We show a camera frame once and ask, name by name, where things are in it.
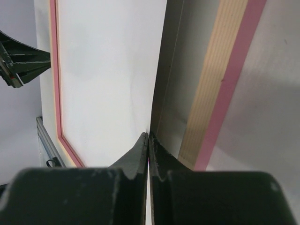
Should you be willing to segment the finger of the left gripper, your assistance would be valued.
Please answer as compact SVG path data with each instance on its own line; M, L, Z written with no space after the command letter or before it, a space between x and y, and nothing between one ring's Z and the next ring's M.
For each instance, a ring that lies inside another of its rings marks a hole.
M0 76L20 88L51 68L51 55L0 33Z

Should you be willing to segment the pink picture frame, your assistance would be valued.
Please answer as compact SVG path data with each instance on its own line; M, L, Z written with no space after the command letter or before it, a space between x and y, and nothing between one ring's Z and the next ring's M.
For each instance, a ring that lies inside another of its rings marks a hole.
M189 168L207 169L265 4L219 4L178 157Z

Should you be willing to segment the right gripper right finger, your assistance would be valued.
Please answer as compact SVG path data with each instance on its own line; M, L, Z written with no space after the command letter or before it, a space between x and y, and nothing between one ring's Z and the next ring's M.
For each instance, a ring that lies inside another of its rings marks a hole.
M276 179L265 172L196 172L149 136L155 225L294 225Z

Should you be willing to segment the landscape photo print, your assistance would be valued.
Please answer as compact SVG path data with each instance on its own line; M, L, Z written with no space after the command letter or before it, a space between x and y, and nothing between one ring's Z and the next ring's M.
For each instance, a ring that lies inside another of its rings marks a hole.
M164 0L58 2L62 128L85 166L110 166L149 132Z

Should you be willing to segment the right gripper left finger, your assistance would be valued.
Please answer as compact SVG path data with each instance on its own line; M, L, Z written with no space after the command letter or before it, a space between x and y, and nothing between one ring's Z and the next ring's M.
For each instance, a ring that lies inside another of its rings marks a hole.
M145 224L148 138L107 168L22 170L1 196L1 224Z

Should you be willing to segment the clear acrylic sheet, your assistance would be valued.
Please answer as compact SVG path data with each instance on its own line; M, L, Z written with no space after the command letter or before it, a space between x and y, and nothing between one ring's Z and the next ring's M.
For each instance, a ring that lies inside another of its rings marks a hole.
M169 0L166 5L150 130L178 157L219 0Z

